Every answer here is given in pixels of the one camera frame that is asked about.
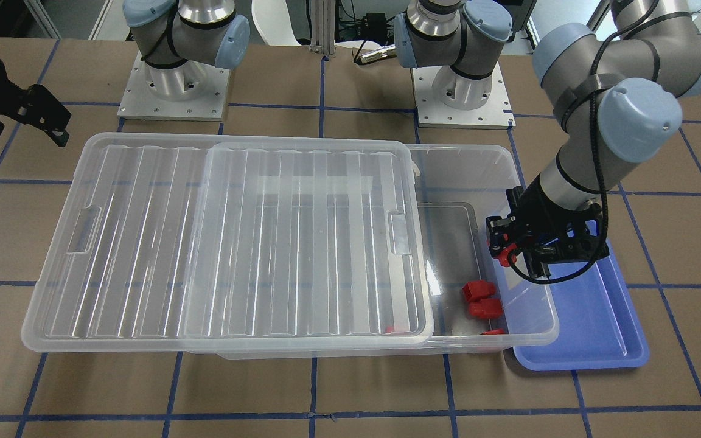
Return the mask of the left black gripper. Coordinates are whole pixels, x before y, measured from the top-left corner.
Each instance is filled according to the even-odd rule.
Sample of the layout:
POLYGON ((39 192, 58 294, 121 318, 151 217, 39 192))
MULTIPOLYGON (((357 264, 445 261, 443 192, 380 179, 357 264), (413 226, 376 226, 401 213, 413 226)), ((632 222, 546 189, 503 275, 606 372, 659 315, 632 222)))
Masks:
POLYGON ((582 263, 573 277, 609 256, 602 207, 589 201, 573 211, 549 200, 535 182, 524 189, 523 221, 489 216, 485 219, 487 247, 494 259, 512 243, 517 244, 517 262, 511 268, 529 281, 550 281, 550 265, 582 263))

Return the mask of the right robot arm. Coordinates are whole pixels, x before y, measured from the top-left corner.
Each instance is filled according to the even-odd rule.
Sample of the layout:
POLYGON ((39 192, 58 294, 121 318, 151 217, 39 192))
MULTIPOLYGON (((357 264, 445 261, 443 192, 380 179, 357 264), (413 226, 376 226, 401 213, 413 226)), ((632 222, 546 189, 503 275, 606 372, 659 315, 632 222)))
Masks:
MULTIPOLYGON (((233 1, 125 1, 122 12, 139 60, 120 98, 130 120, 219 121, 228 75, 241 64, 250 25, 233 1)), ((72 114, 41 84, 22 88, 0 59, 0 136, 3 117, 41 130, 59 147, 69 141, 72 114)))

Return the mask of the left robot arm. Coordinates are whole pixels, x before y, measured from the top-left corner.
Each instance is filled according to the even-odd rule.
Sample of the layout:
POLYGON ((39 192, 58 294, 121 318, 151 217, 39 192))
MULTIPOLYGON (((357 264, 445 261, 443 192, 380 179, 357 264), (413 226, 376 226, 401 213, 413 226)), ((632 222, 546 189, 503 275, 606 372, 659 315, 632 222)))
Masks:
MULTIPOLYGON (((509 189, 509 214, 486 220, 489 251, 535 285, 581 276, 609 254, 607 191, 654 157, 682 124, 678 98, 701 94, 701 32, 685 1, 613 1, 617 30, 600 41, 567 23, 532 55, 540 87, 567 142, 526 188, 509 189)), ((401 66, 439 69, 443 105, 476 110, 512 33, 493 1, 412 1, 393 20, 401 66)))

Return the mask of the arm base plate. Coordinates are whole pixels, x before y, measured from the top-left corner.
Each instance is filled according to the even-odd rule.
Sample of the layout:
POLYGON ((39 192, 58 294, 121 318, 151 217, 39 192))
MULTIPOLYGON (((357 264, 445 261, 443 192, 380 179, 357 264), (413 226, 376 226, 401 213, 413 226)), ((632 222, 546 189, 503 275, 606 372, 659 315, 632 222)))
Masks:
POLYGON ((448 66, 411 70, 418 125, 422 128, 513 128, 514 112, 500 64, 490 77, 469 80, 448 66))
POLYGON ((117 116, 127 120, 222 122, 230 79, 230 70, 195 61, 174 69, 156 69, 137 53, 117 116))

